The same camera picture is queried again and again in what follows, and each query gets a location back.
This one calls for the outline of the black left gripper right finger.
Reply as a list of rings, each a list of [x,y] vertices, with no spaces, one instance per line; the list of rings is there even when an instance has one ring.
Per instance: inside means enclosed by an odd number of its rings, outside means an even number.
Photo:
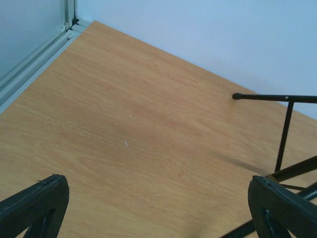
[[[317,206],[261,176],[253,176],[248,204],[260,238],[315,238]]]

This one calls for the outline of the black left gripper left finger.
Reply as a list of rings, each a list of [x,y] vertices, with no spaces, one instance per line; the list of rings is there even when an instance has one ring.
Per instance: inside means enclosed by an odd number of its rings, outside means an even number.
[[[58,236],[69,203],[64,175],[54,174],[0,202],[0,236],[25,238]]]

